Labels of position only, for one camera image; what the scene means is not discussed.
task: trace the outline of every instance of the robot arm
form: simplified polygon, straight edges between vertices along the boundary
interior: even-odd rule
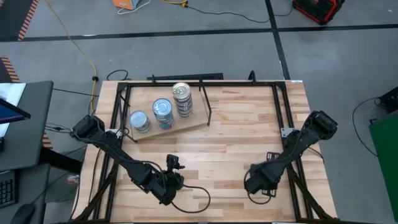
[[[150,162],[134,160],[121,149],[121,141],[114,132],[104,131],[104,123],[96,116],[86,115],[73,127],[70,136],[77,141],[93,144],[108,153],[116,163],[127,170],[134,184],[145,193],[151,192],[159,203],[170,204],[177,190],[183,187],[183,176],[172,171],[183,168],[178,163],[177,156],[167,155],[167,171],[156,169],[149,164]]]
[[[284,151],[272,161],[252,164],[250,178],[244,181],[244,188],[250,194],[259,190],[275,190],[284,169],[312,144],[321,139],[330,139],[337,131],[337,123],[323,111],[312,112],[304,122],[301,131],[292,131],[284,140]]]

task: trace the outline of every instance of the tin can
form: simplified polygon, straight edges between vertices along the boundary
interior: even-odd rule
[[[189,108],[186,108],[186,110],[177,110],[178,115],[180,115],[183,118],[187,118],[192,115],[192,106]]]
[[[138,110],[134,111],[130,116],[130,124],[139,133],[146,133],[150,130],[151,124],[145,112]]]
[[[172,88],[173,98],[178,114],[187,118],[192,115],[192,96],[190,86],[186,83],[176,83]]]
[[[163,98],[155,100],[152,110],[160,128],[169,129],[174,125],[172,104],[169,100]]]
[[[177,106],[177,111],[187,111],[187,110],[191,110],[192,109],[192,101],[190,102],[190,104],[185,105],[185,106],[179,106],[178,104],[175,104]]]
[[[178,107],[186,107],[186,106],[188,106],[189,104],[192,103],[192,97],[189,96],[189,98],[185,102],[179,102],[177,100],[174,100],[174,101],[175,101],[175,105],[176,106],[178,106]]]

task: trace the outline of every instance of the white paper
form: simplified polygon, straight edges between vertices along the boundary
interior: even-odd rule
[[[17,106],[18,102],[24,92],[25,83],[0,83],[0,98],[6,100],[8,103]],[[0,137],[6,135],[9,123],[0,124]]]

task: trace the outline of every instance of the wooden tabletop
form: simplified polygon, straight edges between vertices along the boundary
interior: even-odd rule
[[[103,82],[96,115],[109,127],[118,82]],[[304,85],[286,82],[296,128],[301,128],[310,113]],[[280,132],[272,90],[269,87],[206,87],[213,110],[210,126],[143,139],[138,144],[123,142],[123,149],[133,158],[154,161],[166,169],[166,156],[180,158],[185,184],[206,188],[211,194],[210,207],[201,213],[186,214],[173,206],[159,205],[152,194],[139,190],[119,168],[112,222],[267,222],[294,221],[292,200],[286,172],[278,185],[277,196],[266,205],[249,201],[243,188],[243,176],[252,163],[262,162],[269,151],[282,152]],[[81,172],[80,196],[74,217],[87,206],[93,168],[98,149],[89,146]],[[101,152],[94,179],[93,195],[98,188],[104,152]],[[309,191],[329,215],[336,217],[335,206],[319,155],[309,150],[302,156]],[[107,193],[103,198],[104,217]],[[253,198],[267,198],[257,194]],[[302,216],[305,210],[298,191]],[[175,204],[185,210],[198,210],[207,203],[202,190],[177,192]]]

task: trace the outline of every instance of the gray floor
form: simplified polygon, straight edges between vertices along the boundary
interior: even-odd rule
[[[111,1],[50,1],[71,35],[117,34],[177,30],[267,28],[235,16],[202,15],[153,0],[132,14],[119,16]],[[271,0],[276,14],[290,9],[290,0]],[[204,11],[233,11],[257,20],[268,18],[262,0],[191,0]],[[310,27],[314,22],[293,11],[277,17],[278,27]],[[398,1],[347,0],[330,26],[391,24],[398,21]],[[65,35],[45,5],[39,3],[28,37]],[[339,123],[334,138],[321,143],[326,172],[338,216],[342,220],[395,223],[377,158],[355,136],[351,114],[361,101],[379,96],[398,83],[398,29],[280,33],[290,76],[303,80],[311,109],[324,110]],[[129,78],[152,74],[183,75],[223,72],[226,79],[246,79],[250,70],[260,79],[283,79],[271,33],[80,40],[98,69],[100,80],[115,69]],[[22,82],[53,80],[55,88],[89,93],[90,64],[69,41],[0,43]],[[49,122],[71,126],[88,111],[90,98],[54,92]],[[372,101],[359,108],[356,125],[374,150],[369,119],[383,117]],[[66,135],[49,133],[59,152],[80,144]],[[51,191],[61,197],[66,189]],[[46,223],[65,221],[73,201],[47,206]]]

